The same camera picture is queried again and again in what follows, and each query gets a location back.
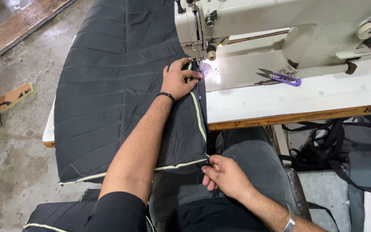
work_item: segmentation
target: left hand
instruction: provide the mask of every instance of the left hand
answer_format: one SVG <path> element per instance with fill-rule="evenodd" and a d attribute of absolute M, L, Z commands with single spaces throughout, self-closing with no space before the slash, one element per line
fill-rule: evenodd
<path fill-rule="evenodd" d="M 202 76 L 193 70 L 181 70 L 183 65 L 190 62 L 190 58 L 183 58 L 174 61 L 170 65 L 170 69 L 168 69 L 168 66 L 165 66 L 164 70 L 162 71 L 161 92 L 170 93 L 177 101 L 183 98 L 194 88 Z M 186 83 L 184 79 L 188 77 L 195 77 L 196 79 Z"/>

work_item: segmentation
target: black bracelet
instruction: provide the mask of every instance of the black bracelet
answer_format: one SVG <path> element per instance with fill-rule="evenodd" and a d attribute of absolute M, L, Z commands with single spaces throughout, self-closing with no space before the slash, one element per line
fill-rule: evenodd
<path fill-rule="evenodd" d="M 174 105 L 174 103 L 176 103 L 176 100 L 174 99 L 174 97 L 171 96 L 171 94 L 169 94 L 169 93 L 166 93 L 166 92 L 160 92 L 159 94 L 157 94 L 156 97 L 158 97 L 159 95 L 165 95 L 165 96 L 169 97 L 169 98 L 173 101 L 173 105 Z"/>

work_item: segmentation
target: forearm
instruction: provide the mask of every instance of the forearm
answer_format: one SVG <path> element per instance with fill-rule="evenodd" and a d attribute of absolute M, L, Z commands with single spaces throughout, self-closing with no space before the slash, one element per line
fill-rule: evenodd
<path fill-rule="evenodd" d="M 167 96 L 158 96 L 121 145 L 104 178 L 100 197 L 115 191 L 148 201 L 152 174 L 160 150 L 162 132 L 172 107 Z"/>
<path fill-rule="evenodd" d="M 281 232 L 289 221 L 288 210 L 258 192 L 255 188 L 239 200 L 248 210 L 258 217 L 271 231 Z M 326 231 L 301 217 L 296 217 L 293 232 Z"/>

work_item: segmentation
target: black shirt sleeve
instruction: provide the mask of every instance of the black shirt sleeve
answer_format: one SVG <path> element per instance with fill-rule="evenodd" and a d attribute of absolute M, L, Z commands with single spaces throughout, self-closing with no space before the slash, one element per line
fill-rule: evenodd
<path fill-rule="evenodd" d="M 95 204 L 84 231 L 146 232 L 146 213 L 146 205 L 137 196 L 127 192 L 107 193 Z"/>

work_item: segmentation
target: black quilted fabric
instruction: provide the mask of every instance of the black quilted fabric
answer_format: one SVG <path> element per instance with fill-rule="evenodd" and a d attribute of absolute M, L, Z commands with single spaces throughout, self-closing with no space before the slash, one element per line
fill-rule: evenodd
<path fill-rule="evenodd" d="M 160 92 L 163 68 L 183 57 L 173 1 L 95 1 L 69 51 L 56 92 L 60 183 L 102 181 L 117 150 Z M 206 158 L 203 81 L 193 93 L 196 101 L 188 94 L 170 114 L 157 167 Z"/>

